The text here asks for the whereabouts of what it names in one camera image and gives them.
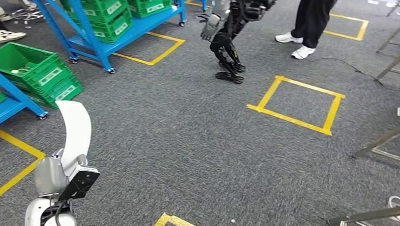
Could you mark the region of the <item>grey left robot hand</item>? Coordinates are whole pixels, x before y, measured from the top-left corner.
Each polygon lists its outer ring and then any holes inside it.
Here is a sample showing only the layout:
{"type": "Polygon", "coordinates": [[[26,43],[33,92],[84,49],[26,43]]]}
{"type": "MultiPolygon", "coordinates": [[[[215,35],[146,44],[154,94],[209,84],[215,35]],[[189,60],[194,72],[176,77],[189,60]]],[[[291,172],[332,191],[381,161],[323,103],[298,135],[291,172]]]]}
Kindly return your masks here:
{"type": "Polygon", "coordinates": [[[41,159],[34,170],[35,187],[40,197],[62,192],[80,171],[95,171],[86,155],[61,148],[41,159]]]}

